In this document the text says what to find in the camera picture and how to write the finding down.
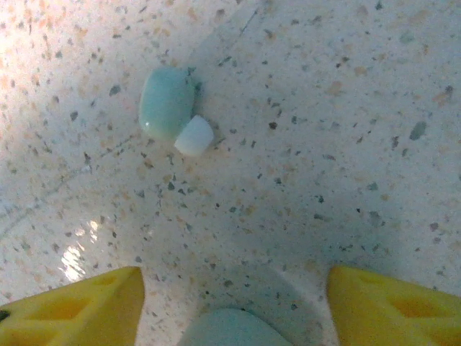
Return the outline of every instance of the green rounded object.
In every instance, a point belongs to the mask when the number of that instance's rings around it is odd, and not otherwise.
[[[195,85],[187,71],[161,67],[144,84],[139,124],[150,137],[172,141],[191,119]]]
[[[292,346],[256,316],[235,309],[201,315],[177,346]]]

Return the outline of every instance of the yellow plastic object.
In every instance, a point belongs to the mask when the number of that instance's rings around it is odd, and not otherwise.
[[[461,298],[334,267],[328,303],[341,346],[460,346]]]
[[[143,276],[125,267],[0,307],[1,346],[133,346]]]

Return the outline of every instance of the dark speck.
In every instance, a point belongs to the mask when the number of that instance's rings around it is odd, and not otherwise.
[[[79,112],[74,111],[71,113],[71,120],[75,121],[75,119],[79,116]]]
[[[144,194],[144,190],[139,190],[139,191],[135,191],[135,194],[138,196],[138,197],[141,197],[141,198],[144,198],[146,195]]]
[[[266,33],[267,38],[270,39],[270,38],[273,38],[273,37],[274,37],[274,33],[273,33],[271,30],[269,30],[269,29],[264,29],[264,32]]]
[[[85,155],[85,164],[90,164],[91,163],[91,157],[87,153],[84,153]]]
[[[323,157],[325,160],[336,161],[336,158],[335,158],[333,155],[325,154],[325,155],[322,155],[322,157]]]
[[[7,310],[0,310],[0,322],[9,317],[10,313]]]
[[[425,121],[418,121],[413,130],[411,130],[410,139],[412,141],[420,139],[420,137],[426,132],[426,126],[427,124]]]
[[[377,191],[377,183],[376,183],[376,182],[373,182],[373,183],[367,185],[367,190],[370,190],[370,191]]]
[[[392,150],[397,148],[397,146],[398,146],[398,136],[392,137]]]
[[[51,244],[51,248],[53,249],[54,252],[58,253],[58,251],[59,251],[59,245],[57,245],[56,243],[52,243],[52,244]]]
[[[120,88],[120,85],[114,85],[112,88],[110,88],[109,96],[116,95],[116,94],[118,94],[121,90],[122,90],[122,88]]]
[[[452,96],[453,94],[453,86],[449,85],[445,88],[445,93],[448,95],[448,96]]]
[[[314,219],[315,220],[321,220],[321,221],[324,221],[324,222],[330,222],[330,221],[333,220],[329,216],[325,216],[325,215],[321,215],[321,214],[317,214],[317,213],[314,214]]]

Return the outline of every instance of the pale green stone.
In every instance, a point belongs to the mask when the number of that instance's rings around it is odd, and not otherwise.
[[[174,140],[191,119],[194,97],[194,83],[187,71],[174,67],[152,71],[141,95],[141,128],[154,139]]]

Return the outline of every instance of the yellow triangular piece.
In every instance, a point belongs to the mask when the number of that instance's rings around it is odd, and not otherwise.
[[[0,307],[1,346],[133,346],[144,302],[138,267]]]
[[[460,346],[461,298],[350,267],[328,277],[341,346]]]

